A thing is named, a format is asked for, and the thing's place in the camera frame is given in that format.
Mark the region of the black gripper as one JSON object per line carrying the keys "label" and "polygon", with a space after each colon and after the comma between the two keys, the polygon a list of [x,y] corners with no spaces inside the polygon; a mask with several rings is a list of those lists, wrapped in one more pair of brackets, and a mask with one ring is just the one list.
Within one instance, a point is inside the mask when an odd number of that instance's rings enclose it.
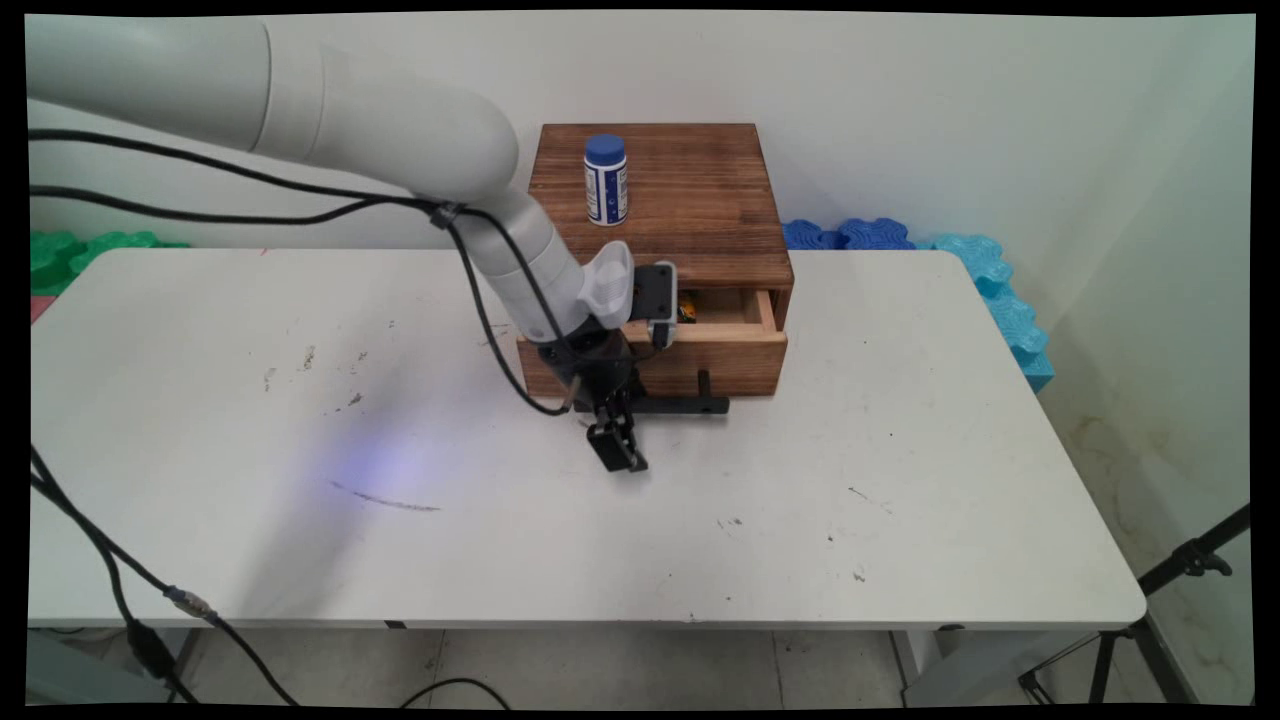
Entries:
{"label": "black gripper", "polygon": [[645,471],[632,413],[632,396],[643,395],[643,384],[623,332],[589,318],[563,340],[539,343],[538,356],[570,391],[571,407],[598,409],[586,439],[605,470]]}

